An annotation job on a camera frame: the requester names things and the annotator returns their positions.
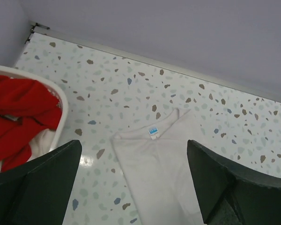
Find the white wall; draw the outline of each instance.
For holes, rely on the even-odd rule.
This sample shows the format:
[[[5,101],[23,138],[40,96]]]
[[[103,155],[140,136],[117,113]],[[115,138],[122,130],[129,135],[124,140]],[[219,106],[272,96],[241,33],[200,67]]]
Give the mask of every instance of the white wall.
[[[281,0],[20,0],[77,37],[281,94]]]
[[[12,66],[29,34],[29,21],[18,0],[0,0],[0,65]]]

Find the terrazzo table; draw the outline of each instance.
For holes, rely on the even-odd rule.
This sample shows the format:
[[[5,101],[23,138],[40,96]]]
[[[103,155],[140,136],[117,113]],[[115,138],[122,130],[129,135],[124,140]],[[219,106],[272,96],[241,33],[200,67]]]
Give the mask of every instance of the terrazzo table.
[[[281,178],[280,103],[37,33],[16,68],[63,89],[70,110],[59,145],[83,145],[65,225],[141,224],[110,137],[175,107],[193,110],[213,151]]]

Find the white cloth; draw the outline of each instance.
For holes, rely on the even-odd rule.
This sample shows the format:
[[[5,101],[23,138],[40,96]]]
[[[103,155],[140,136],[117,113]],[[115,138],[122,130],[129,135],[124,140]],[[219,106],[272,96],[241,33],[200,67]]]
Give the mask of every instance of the white cloth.
[[[158,129],[156,139],[149,134]],[[112,138],[144,225],[203,225],[187,160],[187,141],[206,144],[190,110]]]
[[[50,145],[55,136],[55,131],[45,129],[38,133],[30,142],[31,148],[31,157],[27,160],[27,162],[40,157],[50,150]]]

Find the white laundry basket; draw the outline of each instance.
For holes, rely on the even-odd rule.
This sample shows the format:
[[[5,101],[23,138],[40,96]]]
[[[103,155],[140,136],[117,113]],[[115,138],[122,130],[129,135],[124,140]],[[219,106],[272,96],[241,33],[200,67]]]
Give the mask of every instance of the white laundry basket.
[[[59,106],[62,110],[62,114],[61,114],[61,118],[60,118],[59,124],[57,126],[57,129],[55,131],[55,136],[50,145],[49,151],[54,150],[57,146],[59,137],[61,135],[61,131],[65,125],[65,122],[67,119],[67,114],[68,114],[68,109],[69,109],[67,98],[66,98],[66,95],[63,92],[63,90],[59,86],[57,86],[55,83],[53,83],[52,81],[44,79],[35,74],[31,74],[31,73],[21,71],[18,69],[14,69],[14,68],[10,68],[10,67],[0,66],[0,75],[9,76],[12,78],[29,78],[32,80],[37,80],[37,81],[41,82],[49,90],[50,93],[52,93],[54,96],[56,96],[59,99]]]

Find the red cloth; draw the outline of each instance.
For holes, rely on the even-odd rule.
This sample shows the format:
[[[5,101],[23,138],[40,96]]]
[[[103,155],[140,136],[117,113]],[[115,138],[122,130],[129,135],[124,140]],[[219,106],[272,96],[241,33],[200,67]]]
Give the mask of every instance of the red cloth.
[[[0,116],[1,171],[30,158],[29,142],[44,129],[56,129],[61,117],[59,100],[38,81],[0,75],[0,115],[21,117],[12,121]]]

